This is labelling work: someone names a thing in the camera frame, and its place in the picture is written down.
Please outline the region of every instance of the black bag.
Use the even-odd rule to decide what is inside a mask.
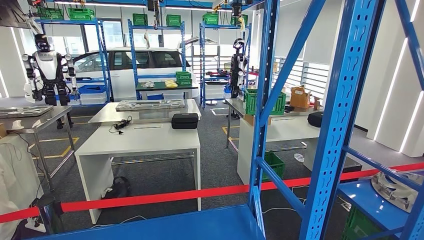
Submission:
[[[102,199],[124,198],[131,195],[130,182],[124,176],[116,176],[110,188],[112,191],[108,191]]]
[[[197,129],[199,116],[197,113],[176,113],[172,117],[173,129]]]
[[[311,113],[307,116],[307,122],[317,128],[321,128],[321,123],[323,121],[323,111],[317,111],[314,113]]]

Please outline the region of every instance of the black case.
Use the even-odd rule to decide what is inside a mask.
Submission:
[[[323,121],[323,111],[317,111],[314,113],[311,113],[307,116],[307,122],[317,128],[321,128],[321,122]]]
[[[173,129],[197,129],[199,116],[197,113],[176,113],[172,117]]]

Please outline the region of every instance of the green bin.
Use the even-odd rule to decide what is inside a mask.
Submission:
[[[69,13],[70,20],[78,21],[92,21],[96,18],[94,10],[90,8],[68,8],[67,12]]]
[[[286,164],[273,151],[266,151],[263,159],[272,168],[272,170],[274,170],[274,172],[283,179]],[[270,177],[266,173],[263,173],[262,182],[269,181],[271,181]]]
[[[132,14],[132,24],[134,26],[146,26],[148,25],[147,22],[147,14],[141,14],[141,13],[133,13]]]
[[[357,207],[350,208],[346,225],[341,236],[342,240],[362,239],[374,234],[383,232],[383,230],[363,214]],[[379,240],[392,240],[390,236],[380,237]]]
[[[246,114],[255,115],[256,113],[256,97],[257,89],[248,88],[244,91],[244,104]],[[283,115],[284,109],[286,108],[286,94],[280,93],[277,102],[271,110],[271,115]]]
[[[242,14],[241,16],[244,18],[244,24],[247,26],[248,25],[248,19],[249,19],[249,17],[246,14]],[[237,19],[237,17],[232,17],[230,24],[231,25],[234,25],[234,21],[236,21],[237,25],[240,25],[240,22]]]
[[[181,27],[181,16],[180,15],[166,15],[166,25],[168,27]]]
[[[188,71],[176,71],[176,83],[178,85],[191,85],[192,84],[192,74]]]
[[[203,22],[207,25],[218,25],[218,13],[207,12],[203,15]]]
[[[37,13],[42,15],[40,19],[43,20],[64,19],[64,11],[59,8],[37,7]]]

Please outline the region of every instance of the humanoid robot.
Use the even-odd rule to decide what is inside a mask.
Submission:
[[[59,95],[60,105],[67,106],[70,102],[69,94],[79,97],[77,90],[77,78],[75,76],[74,63],[69,54],[62,56],[60,53],[50,50],[50,45],[45,34],[35,35],[35,44],[38,51],[34,52],[31,56],[22,55],[23,65],[26,69],[26,76],[28,77],[29,84],[31,85],[32,98],[36,101],[43,100],[45,96],[45,103],[48,105],[56,106],[55,86]],[[64,81],[64,73],[62,72],[62,59],[66,60],[68,67],[68,75],[71,78],[72,91]],[[37,88],[36,73],[34,69],[39,71],[43,86],[41,89]],[[73,122],[69,112],[66,114],[69,120],[69,126],[72,128]],[[64,126],[62,120],[57,120],[57,129],[62,129]]]
[[[242,94],[241,86],[244,84],[245,79],[245,68],[248,64],[248,59],[243,55],[243,53],[240,53],[240,49],[243,48],[245,45],[245,41],[242,38],[237,38],[232,47],[235,48],[235,54],[231,57],[231,81],[230,81],[230,88],[231,88],[231,98],[235,99],[240,94]],[[232,112],[231,117],[239,119],[237,113]]]

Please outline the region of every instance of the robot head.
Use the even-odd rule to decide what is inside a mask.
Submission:
[[[232,44],[232,47],[235,48],[235,50],[237,51],[237,53],[239,52],[239,50],[245,45],[245,41],[243,40],[243,38],[237,38],[234,43]]]
[[[47,36],[45,34],[36,34],[35,35],[35,45],[38,49],[41,50],[41,52],[48,52],[50,51],[50,45],[47,41]]]

